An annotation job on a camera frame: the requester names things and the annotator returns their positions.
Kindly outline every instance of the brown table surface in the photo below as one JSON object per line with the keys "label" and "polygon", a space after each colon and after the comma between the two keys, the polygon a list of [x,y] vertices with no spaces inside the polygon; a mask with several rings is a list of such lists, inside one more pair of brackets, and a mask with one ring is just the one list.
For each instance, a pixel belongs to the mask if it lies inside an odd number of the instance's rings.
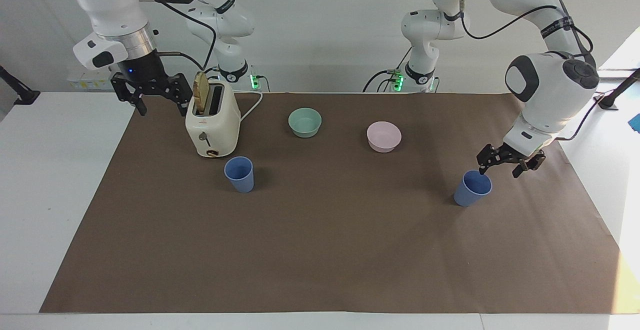
{"label": "brown table surface", "polygon": [[[455,205],[478,151],[518,115],[511,95],[265,94],[234,153],[254,163],[249,194],[224,177],[227,159],[197,155],[171,102],[145,99],[41,312],[640,312],[558,144],[537,172],[496,166],[487,198]],[[313,138],[288,128],[299,107],[322,114]],[[368,146],[375,121],[401,129],[394,152]]]}

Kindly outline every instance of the blue plastic cup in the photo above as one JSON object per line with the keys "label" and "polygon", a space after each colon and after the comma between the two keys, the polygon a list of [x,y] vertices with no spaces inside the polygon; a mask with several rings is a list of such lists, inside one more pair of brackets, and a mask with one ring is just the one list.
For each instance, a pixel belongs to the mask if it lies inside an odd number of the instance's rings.
{"label": "blue plastic cup", "polygon": [[453,199],[461,207],[470,207],[489,195],[493,187],[487,175],[481,175],[478,170],[467,171],[462,177],[462,182],[457,186]]}
{"label": "blue plastic cup", "polygon": [[237,156],[227,161],[224,176],[239,193],[246,194],[254,189],[254,163],[247,157]]}

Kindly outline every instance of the green bowl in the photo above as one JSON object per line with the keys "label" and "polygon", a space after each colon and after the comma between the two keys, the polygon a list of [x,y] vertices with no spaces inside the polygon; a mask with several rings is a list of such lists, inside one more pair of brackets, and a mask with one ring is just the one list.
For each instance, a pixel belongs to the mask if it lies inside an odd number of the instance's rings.
{"label": "green bowl", "polygon": [[301,107],[288,116],[288,125],[293,134],[301,138],[315,136],[322,124],[322,116],[310,107]]}

